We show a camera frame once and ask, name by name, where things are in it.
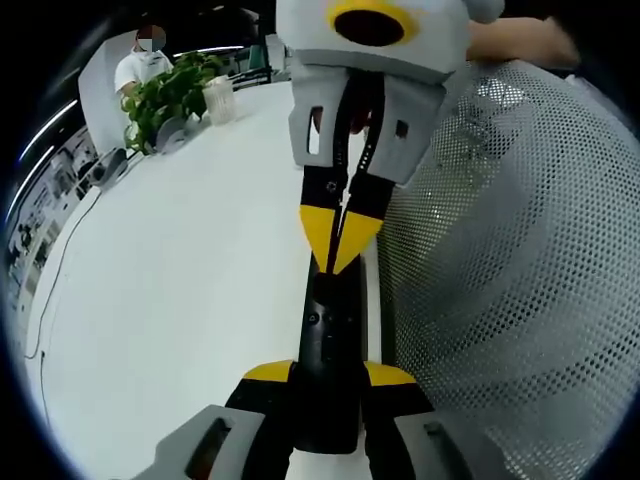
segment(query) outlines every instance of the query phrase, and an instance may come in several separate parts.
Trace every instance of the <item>white table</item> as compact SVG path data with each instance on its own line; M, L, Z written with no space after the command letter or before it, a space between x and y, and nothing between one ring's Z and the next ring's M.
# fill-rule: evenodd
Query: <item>white table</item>
M224 405L246 371L297 355L310 249L289 146L290 85L237 99L233 124L131 169L67 247L42 326L44 392L56 439L88 478L130 478L152 463L161 438L205 406ZM63 244L96 195L52 249L28 352ZM367 275L375 293L377 271ZM379 313L376 299L369 310ZM373 359L378 327L369 326ZM42 411L39 356L28 373ZM296 452L291 463L288 478L369 478L362 450Z

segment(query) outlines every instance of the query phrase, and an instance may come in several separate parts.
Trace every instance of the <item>robotic arm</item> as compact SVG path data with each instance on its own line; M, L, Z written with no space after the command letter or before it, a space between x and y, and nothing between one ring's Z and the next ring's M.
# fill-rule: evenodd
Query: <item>robotic arm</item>
M502 0L278 1L278 33L295 51L289 128L313 252L298 359L248 372L225 407L208 407L163 440L136 479L283 480L294 448L351 453L361 423L375 480L511 478L500 449L434 412L413 377L363 362L360 310L359 255L393 188L429 148L445 113L443 82L465 62L469 19L490 22L501 10ZM343 207L358 118L368 132Z
M304 167L300 216L321 272L339 274L380 230L393 187L407 184L429 148L443 83L465 62L469 20L491 22L502 7L502 0L279 0L278 34L296 61L289 127L294 160ZM342 212L349 131L363 114L369 131Z

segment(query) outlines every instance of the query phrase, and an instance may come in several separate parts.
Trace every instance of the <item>potted plant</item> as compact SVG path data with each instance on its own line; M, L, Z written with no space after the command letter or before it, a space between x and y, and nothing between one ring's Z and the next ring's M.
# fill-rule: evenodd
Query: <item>potted plant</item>
M201 119L207 109L202 89L221 66L214 55L187 53L170 72L138 84L132 96L122 102L131 121L125 130L127 148L148 155L155 150L157 134L166 122L180 119L184 123L192 114Z

